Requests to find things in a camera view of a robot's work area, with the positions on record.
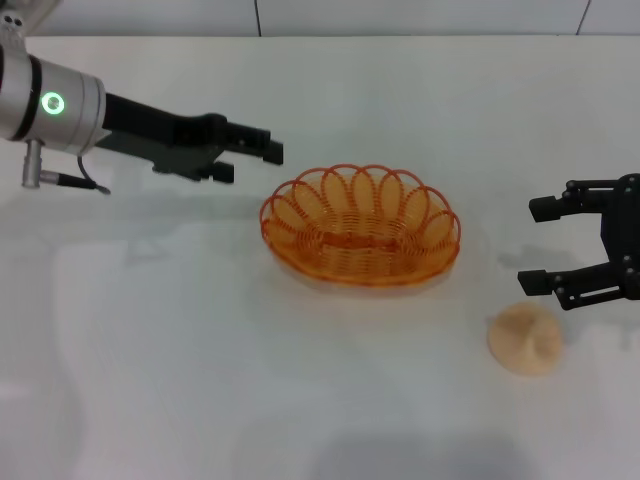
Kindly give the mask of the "orange wire basket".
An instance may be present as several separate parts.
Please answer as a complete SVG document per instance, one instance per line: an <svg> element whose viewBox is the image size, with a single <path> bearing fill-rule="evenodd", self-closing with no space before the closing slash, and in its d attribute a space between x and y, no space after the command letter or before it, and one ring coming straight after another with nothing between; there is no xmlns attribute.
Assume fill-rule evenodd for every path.
<svg viewBox="0 0 640 480"><path fill-rule="evenodd" d="M337 285L426 284L447 274L461 249L447 199L412 172L382 165L306 170L264 201L259 218L277 260Z"/></svg>

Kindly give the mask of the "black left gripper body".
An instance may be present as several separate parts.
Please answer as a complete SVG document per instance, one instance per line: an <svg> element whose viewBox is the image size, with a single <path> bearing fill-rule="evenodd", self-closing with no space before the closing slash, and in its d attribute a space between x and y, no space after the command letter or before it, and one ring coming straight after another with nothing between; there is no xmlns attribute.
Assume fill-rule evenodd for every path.
<svg viewBox="0 0 640 480"><path fill-rule="evenodd" d="M108 93L108 134L97 146L147 160L156 173L202 181L199 170L226 150L227 123L220 114L180 116Z"/></svg>

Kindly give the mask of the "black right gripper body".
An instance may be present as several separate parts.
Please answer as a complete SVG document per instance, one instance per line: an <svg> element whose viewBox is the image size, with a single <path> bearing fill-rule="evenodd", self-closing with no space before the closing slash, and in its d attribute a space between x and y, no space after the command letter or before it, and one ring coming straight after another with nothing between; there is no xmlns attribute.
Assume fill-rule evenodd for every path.
<svg viewBox="0 0 640 480"><path fill-rule="evenodd" d="M596 298L640 300L640 173L610 181L596 198L609 278L608 291Z"/></svg>

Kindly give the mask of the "pale steamed bun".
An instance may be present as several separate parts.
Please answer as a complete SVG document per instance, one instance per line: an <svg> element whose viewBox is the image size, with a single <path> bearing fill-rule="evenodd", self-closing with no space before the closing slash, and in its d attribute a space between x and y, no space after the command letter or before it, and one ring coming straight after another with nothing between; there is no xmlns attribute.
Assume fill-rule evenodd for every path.
<svg viewBox="0 0 640 480"><path fill-rule="evenodd" d="M502 310L489 326L487 344L503 368L521 376L549 374L565 350L557 317L532 302L516 303Z"/></svg>

